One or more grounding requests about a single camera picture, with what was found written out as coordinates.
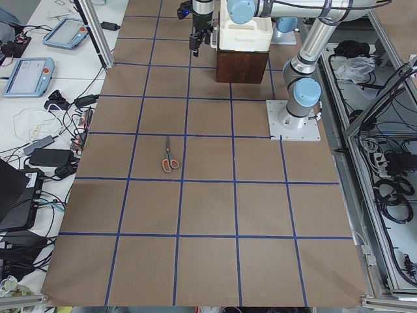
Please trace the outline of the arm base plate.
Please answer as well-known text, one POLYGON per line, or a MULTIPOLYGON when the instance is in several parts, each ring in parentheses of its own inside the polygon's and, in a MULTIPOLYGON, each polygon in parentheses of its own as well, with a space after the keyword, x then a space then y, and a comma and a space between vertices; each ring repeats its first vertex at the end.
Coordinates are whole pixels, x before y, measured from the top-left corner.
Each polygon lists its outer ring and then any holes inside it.
POLYGON ((271 44, 294 46, 296 44, 295 29, 296 26, 288 26, 286 24, 279 24, 276 22, 271 44))
POLYGON ((291 142, 319 142, 321 140, 314 109, 307 117, 293 117, 287 111, 287 100, 267 100, 266 112, 270 139, 291 142))

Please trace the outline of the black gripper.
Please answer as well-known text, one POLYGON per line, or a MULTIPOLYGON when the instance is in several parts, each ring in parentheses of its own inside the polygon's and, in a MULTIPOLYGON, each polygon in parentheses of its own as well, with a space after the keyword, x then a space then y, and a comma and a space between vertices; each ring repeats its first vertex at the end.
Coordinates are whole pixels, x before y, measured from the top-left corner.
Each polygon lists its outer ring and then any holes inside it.
POLYGON ((189 37, 189 49, 194 57, 198 57, 201 45, 200 35, 203 35, 203 42, 206 45, 211 45, 212 13, 193 14, 192 21, 194 33, 189 37))

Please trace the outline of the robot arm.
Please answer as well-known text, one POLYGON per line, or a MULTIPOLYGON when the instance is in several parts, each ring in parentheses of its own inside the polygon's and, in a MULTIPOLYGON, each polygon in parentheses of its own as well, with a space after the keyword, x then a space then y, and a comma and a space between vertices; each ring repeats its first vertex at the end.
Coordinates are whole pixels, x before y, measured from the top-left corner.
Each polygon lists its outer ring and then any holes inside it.
POLYGON ((296 56, 283 68, 289 100, 278 121, 289 130, 304 128, 308 115, 321 95, 320 85, 311 78, 317 61, 341 22, 361 18, 371 9, 390 1, 228 1, 227 11, 236 24, 259 18, 313 18, 315 21, 296 56))
POLYGON ((194 57, 199 56, 199 47, 202 43, 210 44, 213 32, 212 15, 214 1, 192 0, 191 10, 193 33, 190 35, 189 47, 194 57))

